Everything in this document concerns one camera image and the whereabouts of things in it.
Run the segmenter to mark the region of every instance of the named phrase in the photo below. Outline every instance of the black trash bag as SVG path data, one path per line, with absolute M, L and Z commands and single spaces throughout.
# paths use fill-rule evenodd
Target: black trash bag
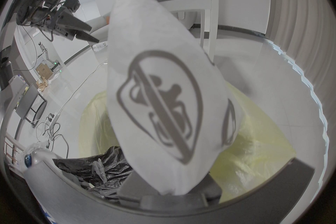
M 81 159 L 54 159 L 53 161 L 59 169 L 73 174 L 80 182 L 91 183 L 95 186 L 94 188 L 84 187 L 89 192 L 115 202 L 118 201 L 117 189 L 133 171 L 119 146 L 110 147 L 102 155 Z

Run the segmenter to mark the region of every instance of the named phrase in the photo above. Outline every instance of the extension cord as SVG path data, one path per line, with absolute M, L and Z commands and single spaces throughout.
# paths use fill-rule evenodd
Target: extension cord
M 60 113 L 56 112 L 54 117 L 52 118 L 52 121 L 50 122 L 50 131 L 54 128 L 55 123 L 57 122 L 58 118 L 60 117 Z

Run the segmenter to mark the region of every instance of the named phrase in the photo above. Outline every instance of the yellow trash bag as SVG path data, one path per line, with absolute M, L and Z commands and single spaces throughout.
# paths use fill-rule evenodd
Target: yellow trash bag
M 247 96 L 227 83 L 245 116 L 239 133 L 219 154 L 210 175 L 222 188 L 220 202 L 238 197 L 268 180 L 296 153 L 279 127 Z M 79 128 L 80 157 L 103 154 L 119 146 L 106 109 L 106 91 L 84 109 Z

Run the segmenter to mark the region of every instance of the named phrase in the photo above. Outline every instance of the chair leg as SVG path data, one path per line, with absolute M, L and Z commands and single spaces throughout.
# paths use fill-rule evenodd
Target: chair leg
M 201 47 L 204 45 L 205 10 L 201 11 Z
M 218 10 L 219 10 L 219 0 L 211 0 L 210 33 L 209 33 L 209 48 L 208 48 L 208 56 L 211 61 L 213 61 L 216 49 Z

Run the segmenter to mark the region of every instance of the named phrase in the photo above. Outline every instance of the floor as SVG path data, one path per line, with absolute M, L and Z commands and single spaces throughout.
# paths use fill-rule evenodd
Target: floor
M 48 100 L 43 121 L 49 113 L 59 111 L 84 79 L 107 58 L 106 53 L 106 49 L 98 53 L 87 50 L 62 68 L 43 92 Z M 300 74 L 264 39 L 229 31 L 218 33 L 214 62 L 229 83 L 253 100 L 279 126 L 296 150 L 298 159 L 315 168 L 315 175 L 302 198 L 310 201 L 324 167 L 325 142 L 319 107 L 312 99 L 310 89 L 301 81 Z M 106 78 L 107 65 L 103 64 L 73 95 L 59 117 L 59 133 L 69 144 L 69 158 L 79 156 L 78 133 L 82 111 L 95 94 L 106 89 Z M 9 134 L 14 136 L 18 122 L 18 115 L 13 113 L 7 130 Z M 40 136 L 43 131 L 44 124 L 33 129 L 24 122 L 19 142 L 29 146 L 46 141 L 46 136 Z M 57 139 L 53 151 L 65 157 L 65 142 Z M 292 218 L 295 216 L 288 215 L 284 223 L 290 223 Z

